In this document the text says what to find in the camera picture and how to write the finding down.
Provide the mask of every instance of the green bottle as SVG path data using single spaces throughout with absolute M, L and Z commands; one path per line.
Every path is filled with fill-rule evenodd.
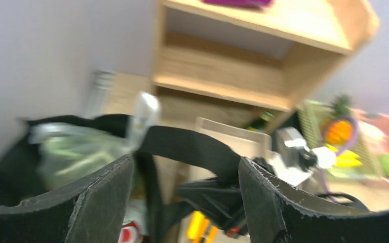
M 250 122 L 248 125 L 245 126 L 245 129 L 261 132 L 264 133 L 266 130 L 266 125 L 273 120 L 274 115 L 271 113 L 264 111 L 259 118 L 256 120 Z

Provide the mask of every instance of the pink toy food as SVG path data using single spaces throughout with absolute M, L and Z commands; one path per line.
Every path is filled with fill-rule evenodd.
M 242 6 L 242 7 L 258 7 L 267 6 L 272 0 L 203 0 L 207 4 L 227 5 L 227 6 Z

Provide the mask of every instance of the shelf board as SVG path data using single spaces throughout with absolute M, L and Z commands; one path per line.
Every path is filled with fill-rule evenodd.
M 168 89 L 290 110 L 280 61 L 184 34 L 166 35 L 153 81 Z
M 276 0 L 270 7 L 258 9 L 211 5 L 202 0 L 165 0 L 165 5 L 332 52 L 352 51 L 327 0 Z

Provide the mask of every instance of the white wall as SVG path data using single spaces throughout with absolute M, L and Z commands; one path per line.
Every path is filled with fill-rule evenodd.
M 81 0 L 0 0 L 0 151 L 17 117 L 78 114 L 93 70 Z
M 389 114 L 389 1 L 370 3 L 380 18 L 377 37 L 313 98 L 330 101 L 333 94 L 346 92 L 353 95 L 355 107 Z
M 157 1 L 84 0 L 96 67 L 150 76 Z

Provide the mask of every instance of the clear plastic bag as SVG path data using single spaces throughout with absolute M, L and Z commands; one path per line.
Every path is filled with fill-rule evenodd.
M 127 138 L 65 123 L 33 128 L 29 143 L 40 144 L 43 157 L 38 167 L 49 190 L 78 180 L 136 150 L 148 128 L 158 123 L 160 104 L 155 96 L 141 93 L 129 120 Z

